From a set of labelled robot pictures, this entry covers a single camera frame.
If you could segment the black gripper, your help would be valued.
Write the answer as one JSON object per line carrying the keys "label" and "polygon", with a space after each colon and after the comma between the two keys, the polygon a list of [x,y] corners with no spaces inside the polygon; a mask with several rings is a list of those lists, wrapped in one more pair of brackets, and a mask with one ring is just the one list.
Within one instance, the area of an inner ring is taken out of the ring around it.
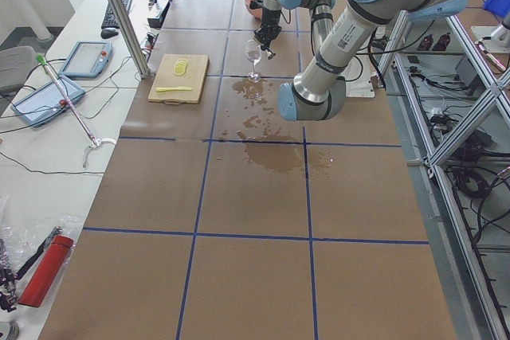
{"label": "black gripper", "polygon": [[254,31],[254,39],[261,45],[270,47],[282,28],[280,27],[281,9],[262,8],[261,27]]}

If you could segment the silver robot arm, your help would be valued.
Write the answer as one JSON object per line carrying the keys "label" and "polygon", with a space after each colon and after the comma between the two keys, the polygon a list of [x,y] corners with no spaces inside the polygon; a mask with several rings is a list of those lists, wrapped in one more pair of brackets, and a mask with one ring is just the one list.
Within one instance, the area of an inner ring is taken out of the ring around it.
{"label": "silver robot arm", "polygon": [[261,26],[255,40],[265,51],[281,31],[281,10],[298,7],[310,11],[314,57],[293,81],[278,92],[278,110],[283,119],[326,120],[334,117],[346,98],[343,70],[363,43],[380,25],[388,24],[405,10],[412,19],[434,20],[462,11],[468,0],[347,0],[337,21],[332,19],[335,0],[260,0]]}

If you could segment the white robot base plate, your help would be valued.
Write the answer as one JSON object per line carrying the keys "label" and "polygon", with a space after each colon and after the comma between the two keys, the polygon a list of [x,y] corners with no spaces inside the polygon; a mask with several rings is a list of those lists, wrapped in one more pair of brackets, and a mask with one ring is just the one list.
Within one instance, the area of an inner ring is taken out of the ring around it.
{"label": "white robot base plate", "polygon": [[374,98],[371,63],[366,56],[354,57],[343,70],[348,98]]}

